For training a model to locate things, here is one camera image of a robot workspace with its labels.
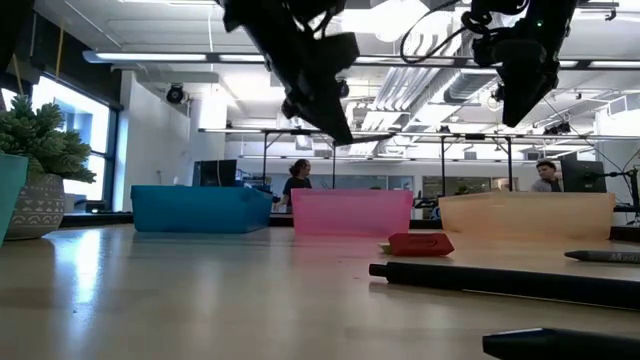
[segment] wooden table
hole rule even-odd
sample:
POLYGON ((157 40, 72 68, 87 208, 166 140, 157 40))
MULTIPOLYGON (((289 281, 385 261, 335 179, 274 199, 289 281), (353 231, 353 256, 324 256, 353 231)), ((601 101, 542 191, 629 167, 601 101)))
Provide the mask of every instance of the wooden table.
MULTIPOLYGON (((455 265, 638 279, 561 253, 609 242, 477 242, 455 265)), ((640 337, 640 313, 387 285, 380 240, 66 230, 0 248, 0 351, 20 359, 488 359, 484 334, 563 327, 640 337)), ((633 245, 613 245, 621 250, 633 245)), ((446 262, 414 259, 413 261, 446 262)))

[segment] red object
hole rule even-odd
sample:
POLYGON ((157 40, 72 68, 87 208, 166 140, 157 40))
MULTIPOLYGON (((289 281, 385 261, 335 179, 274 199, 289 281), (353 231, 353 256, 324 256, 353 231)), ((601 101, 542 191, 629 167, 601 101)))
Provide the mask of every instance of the red object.
POLYGON ((395 234, 389 238, 393 256, 445 256, 455 249, 446 234, 395 234))

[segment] patterned pot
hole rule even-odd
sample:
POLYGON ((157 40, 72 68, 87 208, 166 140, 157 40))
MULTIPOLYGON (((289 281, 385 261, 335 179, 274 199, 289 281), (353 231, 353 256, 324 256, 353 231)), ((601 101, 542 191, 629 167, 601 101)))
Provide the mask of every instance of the patterned pot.
POLYGON ((37 239, 58 230, 64 216, 64 186, 58 175, 29 180, 20 190, 5 240, 37 239))

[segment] teal pot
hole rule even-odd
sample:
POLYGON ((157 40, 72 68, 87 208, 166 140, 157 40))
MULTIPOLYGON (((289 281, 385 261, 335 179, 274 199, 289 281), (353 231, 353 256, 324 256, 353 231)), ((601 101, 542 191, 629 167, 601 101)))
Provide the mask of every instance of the teal pot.
POLYGON ((0 154, 0 246, 20 189, 27 180, 28 165, 29 161, 25 157, 0 154))
POLYGON ((64 216, 64 185, 58 175, 29 179, 20 190, 5 240, 37 239, 58 230, 64 216))

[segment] computer monitor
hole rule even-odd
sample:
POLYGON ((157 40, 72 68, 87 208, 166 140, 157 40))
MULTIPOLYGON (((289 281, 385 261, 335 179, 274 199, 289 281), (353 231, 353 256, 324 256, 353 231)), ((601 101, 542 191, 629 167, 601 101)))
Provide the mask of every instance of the computer monitor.
POLYGON ((562 160, 562 184, 565 192, 606 193, 604 165, 600 161, 562 160))
POLYGON ((236 160, 196 161, 193 186, 235 186, 236 167, 236 160))

